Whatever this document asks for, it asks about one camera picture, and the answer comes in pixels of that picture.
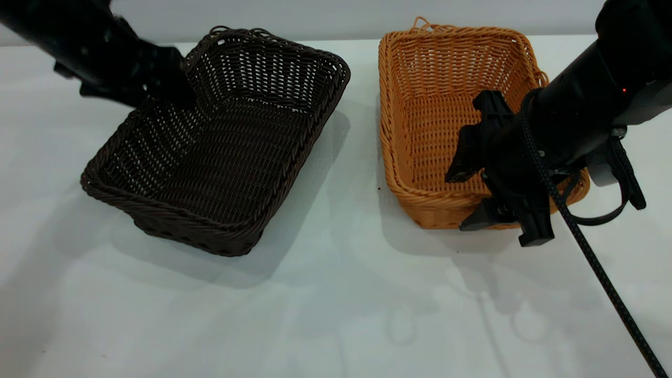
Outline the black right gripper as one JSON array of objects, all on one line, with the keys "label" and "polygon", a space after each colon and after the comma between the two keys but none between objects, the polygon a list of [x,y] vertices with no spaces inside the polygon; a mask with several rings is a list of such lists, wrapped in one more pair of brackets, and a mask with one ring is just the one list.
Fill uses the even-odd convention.
[{"label": "black right gripper", "polygon": [[513,114],[499,91],[482,91],[474,100],[481,122],[461,127],[446,183],[480,174],[490,190],[460,223],[462,232],[518,228],[522,247],[554,239],[550,200],[522,129],[522,113]]}]

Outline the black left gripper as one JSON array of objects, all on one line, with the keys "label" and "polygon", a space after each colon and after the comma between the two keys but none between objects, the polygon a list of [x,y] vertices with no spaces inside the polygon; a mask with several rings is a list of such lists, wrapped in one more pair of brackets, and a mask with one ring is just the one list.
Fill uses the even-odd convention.
[{"label": "black left gripper", "polygon": [[182,53],[175,46],[154,45],[139,38],[122,18],[55,18],[54,39],[55,72],[79,79],[84,97],[132,107],[147,97],[172,101],[183,108],[196,104]]}]

